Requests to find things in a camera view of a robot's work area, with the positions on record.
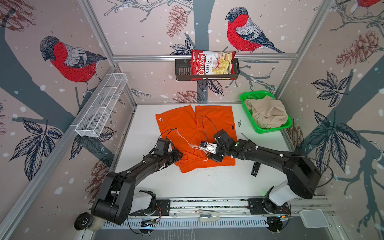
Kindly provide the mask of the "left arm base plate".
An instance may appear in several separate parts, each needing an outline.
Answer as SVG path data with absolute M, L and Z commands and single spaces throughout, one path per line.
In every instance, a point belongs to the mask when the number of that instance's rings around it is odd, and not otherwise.
M 149 207 L 145 210 L 139 210 L 130 214 L 130 217 L 162 217 L 169 216 L 171 208 L 171 201 L 156 200 L 154 207 Z

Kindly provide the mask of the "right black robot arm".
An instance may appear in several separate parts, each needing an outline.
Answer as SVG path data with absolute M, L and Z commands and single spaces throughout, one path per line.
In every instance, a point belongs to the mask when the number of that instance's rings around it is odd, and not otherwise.
M 262 201 L 268 213 L 295 198 L 310 200 L 315 195 L 322 174 L 311 160 L 292 152 L 260 147 L 251 140 L 235 141 L 224 130 L 217 132 L 214 139 L 214 143 L 202 142 L 200 145 L 208 152 L 208 159 L 217 163 L 224 157 L 253 161 L 257 169 L 266 165 L 286 175 L 287 180 L 271 187 Z

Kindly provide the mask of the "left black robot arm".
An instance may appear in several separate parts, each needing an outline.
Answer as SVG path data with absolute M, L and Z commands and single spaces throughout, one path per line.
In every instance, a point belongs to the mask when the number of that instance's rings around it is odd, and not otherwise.
M 91 214 L 121 225 L 133 208 L 135 187 L 149 175 L 183 157 L 178 149 L 164 152 L 153 149 L 140 163 L 120 173 L 108 173 L 91 208 Z

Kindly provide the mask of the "orange shorts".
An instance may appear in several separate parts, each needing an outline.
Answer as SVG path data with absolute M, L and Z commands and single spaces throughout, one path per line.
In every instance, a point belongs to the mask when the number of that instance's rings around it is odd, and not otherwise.
M 183 158 L 176 163 L 183 174 L 195 169 L 235 166 L 236 160 L 224 157 L 221 163 L 208 159 L 207 154 L 199 149 L 200 143 L 213 143 L 214 135 L 226 131 L 237 140 L 235 118 L 231 106 L 195 106 L 191 105 L 157 114 L 156 120 L 163 138 L 170 139 L 183 153 Z

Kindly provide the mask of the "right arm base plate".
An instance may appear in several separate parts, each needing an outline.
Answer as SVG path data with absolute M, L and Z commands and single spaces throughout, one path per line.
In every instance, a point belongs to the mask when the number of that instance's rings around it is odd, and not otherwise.
M 290 215 L 288 203 L 278 206 L 272 201 L 263 198 L 248 199 L 249 210 L 252 215 Z

